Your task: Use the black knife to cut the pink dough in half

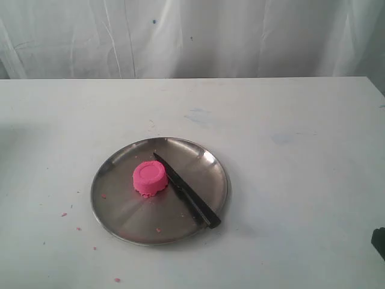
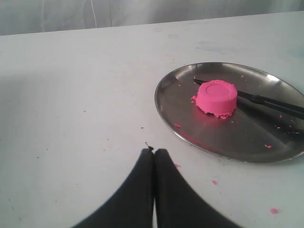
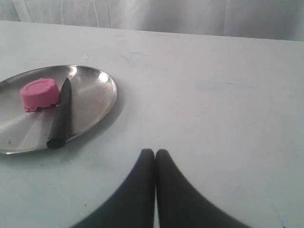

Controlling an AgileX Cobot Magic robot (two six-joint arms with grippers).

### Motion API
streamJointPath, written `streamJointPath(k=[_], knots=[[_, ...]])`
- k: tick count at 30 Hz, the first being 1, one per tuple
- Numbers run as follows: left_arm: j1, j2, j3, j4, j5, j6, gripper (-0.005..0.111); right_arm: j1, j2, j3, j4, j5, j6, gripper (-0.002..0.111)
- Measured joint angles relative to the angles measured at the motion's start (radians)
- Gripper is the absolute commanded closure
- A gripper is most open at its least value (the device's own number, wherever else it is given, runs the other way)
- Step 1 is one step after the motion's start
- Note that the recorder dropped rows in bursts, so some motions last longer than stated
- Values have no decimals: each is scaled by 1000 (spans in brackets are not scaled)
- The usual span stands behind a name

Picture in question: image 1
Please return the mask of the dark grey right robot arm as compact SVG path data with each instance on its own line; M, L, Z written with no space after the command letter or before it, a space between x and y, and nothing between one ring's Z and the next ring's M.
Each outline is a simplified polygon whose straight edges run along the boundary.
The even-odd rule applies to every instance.
M371 237L371 244L385 260L385 227L374 229Z

